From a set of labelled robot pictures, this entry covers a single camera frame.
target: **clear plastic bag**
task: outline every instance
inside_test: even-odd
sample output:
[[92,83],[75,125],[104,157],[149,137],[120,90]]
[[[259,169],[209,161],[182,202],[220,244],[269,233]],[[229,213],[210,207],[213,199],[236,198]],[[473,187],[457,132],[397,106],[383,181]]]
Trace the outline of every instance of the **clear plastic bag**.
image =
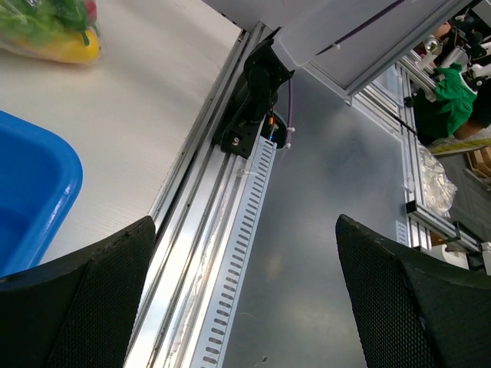
[[445,175],[440,161],[431,154],[428,148],[419,144],[423,195],[426,207],[438,215],[449,218],[457,187]]
[[0,0],[0,48],[30,58],[89,64],[99,58],[95,0]]

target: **purple cable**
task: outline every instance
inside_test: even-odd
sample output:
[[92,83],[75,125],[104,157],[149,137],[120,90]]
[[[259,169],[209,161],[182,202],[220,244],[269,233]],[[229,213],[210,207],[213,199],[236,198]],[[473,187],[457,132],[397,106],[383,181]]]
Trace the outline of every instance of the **purple cable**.
[[[292,87],[292,79],[288,79],[288,118],[286,120],[286,127],[292,127],[292,114],[293,114],[293,87]],[[286,142],[290,143],[292,140],[292,132],[288,130],[286,132]]]
[[[392,4],[387,6],[384,10],[380,11],[378,14],[376,14],[373,17],[371,17],[370,19],[368,19],[365,23],[356,27],[353,31],[349,32],[347,35],[345,34],[343,37],[338,39],[334,44],[340,44],[341,42],[346,41],[350,37],[356,35],[358,32],[363,31],[366,27],[368,27],[372,23],[376,22],[378,19],[382,18],[384,15],[386,15],[392,9],[396,8],[397,6],[399,6],[400,4],[402,4],[405,1],[406,0],[396,0],[395,2],[393,2]],[[327,46],[324,50],[319,51],[315,56],[319,56],[320,54],[324,54],[326,51],[331,50],[333,46],[334,46],[333,44]]]

